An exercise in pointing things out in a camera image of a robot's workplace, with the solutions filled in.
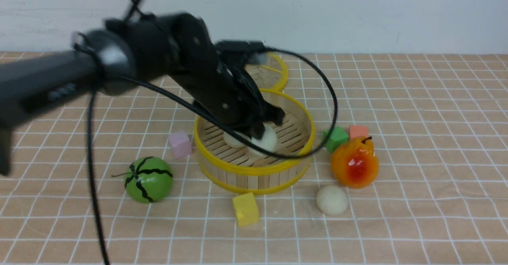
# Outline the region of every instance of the orange cube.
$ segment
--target orange cube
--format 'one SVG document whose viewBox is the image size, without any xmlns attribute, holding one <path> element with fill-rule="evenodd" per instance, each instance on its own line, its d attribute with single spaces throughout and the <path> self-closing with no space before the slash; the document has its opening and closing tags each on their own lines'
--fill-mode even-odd
<svg viewBox="0 0 508 265">
<path fill-rule="evenodd" d="M 350 140 L 358 137 L 368 137 L 369 136 L 369 129 L 367 126 L 361 126 L 361 125 L 350 125 Z"/>
</svg>

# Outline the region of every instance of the green cube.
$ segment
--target green cube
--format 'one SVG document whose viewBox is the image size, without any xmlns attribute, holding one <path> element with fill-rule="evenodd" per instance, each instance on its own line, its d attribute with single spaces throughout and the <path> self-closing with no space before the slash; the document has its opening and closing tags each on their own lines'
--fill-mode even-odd
<svg viewBox="0 0 508 265">
<path fill-rule="evenodd" d="M 328 131 L 324 131 L 323 139 L 325 139 L 326 135 L 328 135 Z M 328 142 L 325 144 L 325 148 L 333 153 L 335 149 L 337 149 L 340 145 L 346 143 L 349 140 L 349 135 L 342 129 L 341 127 L 335 127 L 332 131 L 332 135 Z"/>
</svg>

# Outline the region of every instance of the dough ball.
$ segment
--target dough ball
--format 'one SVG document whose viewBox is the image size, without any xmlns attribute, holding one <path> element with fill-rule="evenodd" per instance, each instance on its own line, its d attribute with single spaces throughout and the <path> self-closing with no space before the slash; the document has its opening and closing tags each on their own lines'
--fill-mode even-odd
<svg viewBox="0 0 508 265">
<path fill-rule="evenodd" d="M 250 142 L 252 142 L 252 144 L 256 146 L 259 146 L 262 149 L 265 149 L 266 151 L 274 152 L 275 148 L 277 147 L 277 133 L 275 133 L 274 129 L 268 126 L 267 124 L 264 124 L 264 126 L 265 133 L 263 134 L 263 137 L 261 137 L 261 140 L 251 138 Z M 248 149 L 252 155 L 260 157 L 266 156 L 264 153 L 261 153 L 258 150 L 253 149 L 251 147 L 249 147 Z"/>
<path fill-rule="evenodd" d="M 319 210 L 327 216 L 344 214 L 349 207 L 348 195 L 336 185 L 328 185 L 319 189 L 316 195 Z"/>
<path fill-rule="evenodd" d="M 245 138 L 246 140 L 248 140 L 248 137 L 243 135 L 242 133 L 239 133 L 239 132 L 235 132 L 235 133 L 240 135 L 241 137 Z M 223 139 L 224 139 L 224 142 L 231 148 L 242 148 L 245 146 L 245 144 L 238 141 L 236 138 L 227 134 L 226 132 L 224 132 Z"/>
</svg>

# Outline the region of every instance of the white wall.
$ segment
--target white wall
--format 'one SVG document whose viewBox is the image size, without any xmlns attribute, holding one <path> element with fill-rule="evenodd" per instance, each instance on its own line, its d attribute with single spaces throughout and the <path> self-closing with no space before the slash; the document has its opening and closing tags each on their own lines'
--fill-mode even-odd
<svg viewBox="0 0 508 265">
<path fill-rule="evenodd" d="M 127 0 L 0 0 L 0 50 L 61 50 L 71 32 L 120 17 Z M 146 0 L 185 10 L 212 39 L 296 52 L 508 53 L 508 0 Z"/>
</svg>

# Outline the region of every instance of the grid pattern tablecloth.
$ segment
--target grid pattern tablecloth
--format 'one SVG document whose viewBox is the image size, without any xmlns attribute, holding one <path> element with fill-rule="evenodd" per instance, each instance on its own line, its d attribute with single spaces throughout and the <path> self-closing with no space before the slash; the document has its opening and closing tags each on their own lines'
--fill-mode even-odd
<svg viewBox="0 0 508 265">
<path fill-rule="evenodd" d="M 0 62 L 40 56 L 0 52 Z M 139 88 L 101 96 L 96 175 L 114 263 L 508 263 L 508 55 L 308 55 L 335 88 L 339 126 L 363 124 L 381 170 L 348 190 L 350 210 L 325 218 L 319 186 L 336 182 L 323 150 L 292 188 L 258 198 L 261 220 L 237 229 L 232 193 L 211 184 L 194 155 L 174 160 L 167 135 L 192 135 L 195 115 Z M 285 93 L 301 101 L 319 131 L 330 95 L 294 58 Z M 171 79 L 156 82 L 190 100 Z M 14 173 L 0 179 L 0 261 L 101 263 L 79 99 L 17 129 Z M 142 205 L 121 178 L 141 156 L 164 157 L 175 185 Z"/>
</svg>

